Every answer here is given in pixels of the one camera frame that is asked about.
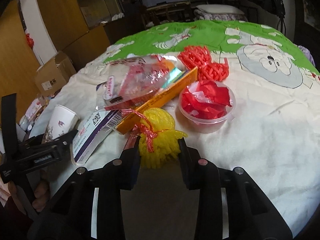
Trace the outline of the person left hand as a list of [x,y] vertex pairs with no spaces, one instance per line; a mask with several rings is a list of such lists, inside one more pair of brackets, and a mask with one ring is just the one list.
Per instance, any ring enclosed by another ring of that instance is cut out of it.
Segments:
[[[9,182],[8,189],[16,207],[25,215],[26,211],[17,196],[17,187],[14,183]],[[42,178],[34,194],[35,200],[33,201],[32,206],[37,212],[41,212],[50,198],[49,182]]]

